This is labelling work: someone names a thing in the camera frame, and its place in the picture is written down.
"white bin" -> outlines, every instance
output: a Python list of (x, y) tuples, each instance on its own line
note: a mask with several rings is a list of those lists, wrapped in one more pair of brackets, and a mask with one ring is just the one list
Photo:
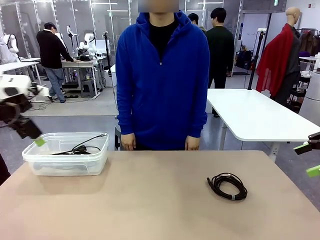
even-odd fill
[(51, 155), (70, 151), (76, 145), (101, 135), (101, 132), (63, 132), (47, 133), (42, 138), (45, 144), (41, 147), (34, 142), (23, 152), (23, 160), (29, 163), (33, 173), (39, 176), (87, 176), (99, 175), (108, 157), (109, 135), (97, 137), (83, 145), (90, 155)]

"black sweater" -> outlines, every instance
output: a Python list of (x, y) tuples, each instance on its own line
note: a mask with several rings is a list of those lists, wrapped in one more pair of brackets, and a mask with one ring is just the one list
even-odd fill
[(60, 39), (50, 31), (39, 31), (36, 39), (40, 46), (41, 64), (45, 68), (60, 69), (62, 68), (60, 54), (68, 62), (73, 62), (65, 46)]
[(206, 32), (210, 49), (210, 71), (232, 71), (235, 41), (224, 26), (216, 26)]

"red garment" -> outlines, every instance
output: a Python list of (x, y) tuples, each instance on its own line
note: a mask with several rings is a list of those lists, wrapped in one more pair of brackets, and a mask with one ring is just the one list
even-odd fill
[(282, 31), (264, 49), (256, 73), (258, 82), (256, 90), (269, 90), (272, 97), (276, 96), (285, 77), (294, 34), (287, 23)]

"person's right hand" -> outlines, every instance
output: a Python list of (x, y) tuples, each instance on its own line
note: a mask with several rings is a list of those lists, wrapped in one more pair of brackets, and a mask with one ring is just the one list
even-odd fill
[(133, 151), (136, 148), (136, 136), (134, 133), (122, 135), (121, 134), (122, 146), (127, 151)]

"blue jeans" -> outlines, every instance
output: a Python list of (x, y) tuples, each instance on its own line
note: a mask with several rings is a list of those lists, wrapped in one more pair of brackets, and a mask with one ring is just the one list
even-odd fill
[(57, 95), (60, 101), (64, 101), (65, 96), (63, 95), (60, 89), (65, 78), (63, 69), (62, 68), (54, 69), (54, 68), (48, 68), (48, 67), (44, 67), (44, 69), (52, 86), (49, 90), (50, 96), (53, 97)]

